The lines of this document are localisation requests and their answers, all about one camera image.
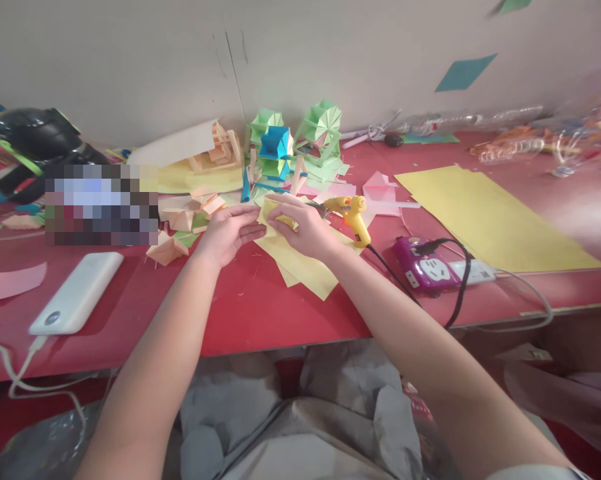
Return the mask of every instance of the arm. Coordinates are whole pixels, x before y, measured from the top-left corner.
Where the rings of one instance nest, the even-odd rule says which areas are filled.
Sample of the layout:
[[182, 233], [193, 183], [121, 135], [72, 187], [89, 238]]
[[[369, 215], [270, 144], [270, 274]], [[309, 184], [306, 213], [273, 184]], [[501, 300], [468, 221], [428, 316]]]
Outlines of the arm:
[[[398, 371], [431, 409], [464, 478], [484, 479], [525, 463], [571, 466], [480, 364], [434, 319], [328, 231], [318, 212], [295, 197], [269, 223], [304, 255], [338, 278], [369, 330]], [[287, 215], [297, 231], [275, 221]]]
[[213, 216], [105, 402], [76, 476], [159, 479], [169, 433], [200, 357], [220, 269], [248, 241], [264, 235], [250, 225], [259, 209], [240, 205]]

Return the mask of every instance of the finger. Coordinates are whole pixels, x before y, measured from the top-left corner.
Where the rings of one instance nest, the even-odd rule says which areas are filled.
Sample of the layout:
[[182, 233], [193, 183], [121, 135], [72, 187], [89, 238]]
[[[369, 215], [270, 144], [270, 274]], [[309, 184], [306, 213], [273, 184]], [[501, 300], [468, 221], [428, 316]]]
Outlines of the finger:
[[270, 195], [265, 195], [265, 198], [275, 200], [280, 203], [288, 203], [289, 205], [296, 205], [298, 207], [302, 207], [302, 206], [306, 205], [298, 197], [293, 197], [292, 195], [289, 195], [287, 193], [283, 194], [283, 195], [280, 195], [278, 193], [272, 193]]
[[270, 220], [269, 224], [275, 228], [280, 234], [287, 239], [289, 243], [291, 243], [291, 239], [293, 239], [294, 235], [297, 233], [286, 223], [278, 221], [278, 220]]
[[232, 222], [235, 222], [238, 225], [238, 227], [244, 227], [245, 225], [249, 225], [250, 223], [255, 222], [258, 218], [258, 215], [260, 215], [260, 208], [248, 211], [247, 213], [243, 213], [242, 215], [237, 215], [235, 217], [232, 217], [230, 220]]
[[275, 209], [271, 210], [267, 221], [271, 223], [271, 220], [277, 219], [280, 215], [287, 215], [295, 222], [300, 223], [302, 215], [305, 213], [304, 208], [298, 205], [290, 205], [289, 203], [280, 203]]
[[251, 212], [260, 212], [260, 207], [257, 205], [234, 205], [233, 207], [229, 207], [224, 209], [223, 211], [227, 212], [232, 217], [238, 217], [240, 215], [244, 215], [245, 213]]
[[267, 229], [258, 230], [251, 233], [246, 233], [245, 235], [241, 235], [239, 237], [240, 245], [244, 245], [245, 243], [249, 243], [250, 241], [258, 240], [259, 238], [264, 237], [265, 233], [267, 233]]
[[261, 230], [267, 231], [267, 226], [260, 225], [259, 223], [257, 225], [246, 225], [238, 231], [238, 237], [242, 237], [243, 235], [247, 235], [248, 233], [253, 233]]

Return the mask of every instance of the hand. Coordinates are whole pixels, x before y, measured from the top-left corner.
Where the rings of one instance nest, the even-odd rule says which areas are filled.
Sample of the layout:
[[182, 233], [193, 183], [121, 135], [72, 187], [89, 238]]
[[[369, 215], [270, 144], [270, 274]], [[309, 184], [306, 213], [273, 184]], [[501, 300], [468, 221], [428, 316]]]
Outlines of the hand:
[[[329, 227], [315, 208], [291, 195], [267, 195], [267, 198], [280, 202], [280, 205], [271, 211], [267, 221], [303, 255], [324, 262], [344, 249], [343, 244], [329, 231]], [[293, 230], [289, 225], [276, 221], [280, 215], [292, 218], [298, 224], [298, 228]]]
[[242, 245], [265, 235], [265, 225], [252, 225], [260, 214], [255, 205], [235, 205], [216, 212], [192, 257], [226, 266]]

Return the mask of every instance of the white sheet of paper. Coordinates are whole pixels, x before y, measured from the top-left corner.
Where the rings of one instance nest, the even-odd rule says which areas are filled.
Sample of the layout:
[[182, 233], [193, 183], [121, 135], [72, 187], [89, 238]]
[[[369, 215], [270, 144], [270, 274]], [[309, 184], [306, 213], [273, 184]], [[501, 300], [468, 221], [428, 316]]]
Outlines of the white sheet of paper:
[[218, 119], [181, 130], [140, 147], [129, 156], [127, 165], [157, 165], [166, 167], [185, 158], [215, 148], [211, 128]]

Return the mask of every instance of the clear plastic bottle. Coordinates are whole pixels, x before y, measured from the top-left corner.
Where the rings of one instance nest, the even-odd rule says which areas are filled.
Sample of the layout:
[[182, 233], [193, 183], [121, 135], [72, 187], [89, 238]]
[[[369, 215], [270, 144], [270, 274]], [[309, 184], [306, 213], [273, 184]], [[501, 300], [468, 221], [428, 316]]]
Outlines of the clear plastic bottle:
[[504, 127], [514, 127], [531, 122], [542, 113], [543, 107], [536, 105], [520, 109], [498, 111], [496, 113], [436, 113], [412, 117], [398, 127], [401, 133], [411, 133], [426, 137], [433, 133], [453, 133], [463, 130], [495, 131]]

